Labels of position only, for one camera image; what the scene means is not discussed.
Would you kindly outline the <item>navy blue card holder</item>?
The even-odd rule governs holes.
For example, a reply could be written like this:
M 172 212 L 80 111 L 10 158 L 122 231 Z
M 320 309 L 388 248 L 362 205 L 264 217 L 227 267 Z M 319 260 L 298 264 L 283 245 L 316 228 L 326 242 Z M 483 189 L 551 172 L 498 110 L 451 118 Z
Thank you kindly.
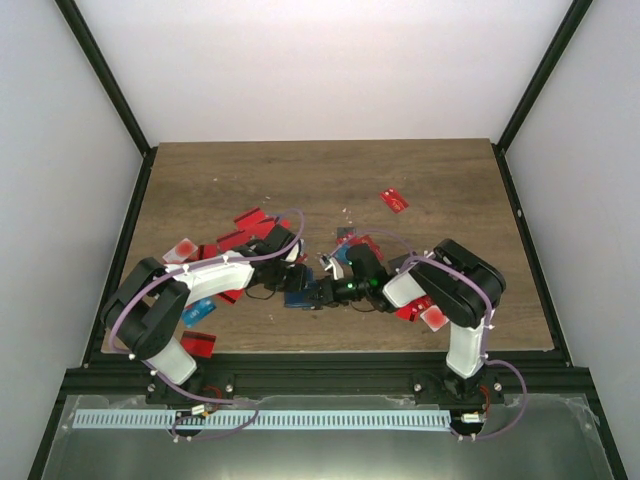
M 323 308 L 318 299 L 319 289 L 312 285 L 298 292 L 286 292 L 284 294 L 284 307 L 301 310 L 320 310 Z

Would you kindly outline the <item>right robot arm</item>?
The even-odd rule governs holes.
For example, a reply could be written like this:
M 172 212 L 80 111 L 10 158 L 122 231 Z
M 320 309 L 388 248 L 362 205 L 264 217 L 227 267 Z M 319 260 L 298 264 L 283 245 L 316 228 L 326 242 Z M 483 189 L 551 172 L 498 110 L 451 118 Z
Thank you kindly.
M 441 241 L 427 255 L 408 254 L 389 272 L 365 243 L 353 244 L 344 263 L 323 259 L 329 273 L 305 294 L 314 308 L 336 308 L 365 300 L 378 312 L 426 319 L 441 313 L 451 325 L 444 370 L 445 393 L 458 403 L 479 390 L 487 362 L 486 336 L 493 314 L 506 290 L 506 280 L 495 267 L 452 239 Z

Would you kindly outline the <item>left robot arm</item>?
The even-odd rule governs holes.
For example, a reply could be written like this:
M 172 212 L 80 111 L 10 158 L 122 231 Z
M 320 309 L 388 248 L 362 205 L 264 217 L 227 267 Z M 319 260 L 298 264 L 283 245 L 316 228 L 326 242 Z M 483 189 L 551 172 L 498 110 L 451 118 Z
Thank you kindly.
M 256 284 L 284 291 L 297 281 L 290 270 L 300 266 L 304 241 L 275 225 L 264 239 L 255 239 L 215 257 L 192 263 L 162 264 L 153 257 L 138 262 L 100 312 L 108 341 L 146 363 L 169 382 L 181 403 L 196 402 L 204 379 L 196 360 L 174 337 L 186 307 L 206 298 Z

